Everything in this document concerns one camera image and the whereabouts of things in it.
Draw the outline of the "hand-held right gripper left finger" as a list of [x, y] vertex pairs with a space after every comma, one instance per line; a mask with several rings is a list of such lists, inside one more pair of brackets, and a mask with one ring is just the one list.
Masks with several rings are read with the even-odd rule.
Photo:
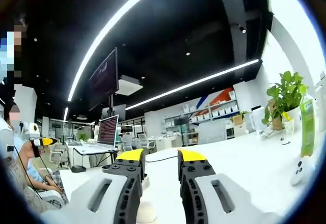
[[124, 152], [75, 189], [67, 205], [40, 218], [43, 223], [136, 223], [144, 178], [143, 150]]

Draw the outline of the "person's left hand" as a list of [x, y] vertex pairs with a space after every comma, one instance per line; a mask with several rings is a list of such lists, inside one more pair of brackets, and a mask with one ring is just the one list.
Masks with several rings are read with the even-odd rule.
[[20, 154], [25, 156], [27, 159], [34, 158], [34, 150], [33, 150], [33, 144], [31, 141], [27, 141], [23, 144], [20, 150]]

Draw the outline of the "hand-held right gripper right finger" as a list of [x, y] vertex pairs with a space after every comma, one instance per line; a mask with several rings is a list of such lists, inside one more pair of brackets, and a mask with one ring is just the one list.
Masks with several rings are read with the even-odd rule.
[[205, 156], [178, 150], [178, 179], [186, 223], [279, 223], [274, 212], [254, 206], [250, 193], [224, 174], [215, 173]]

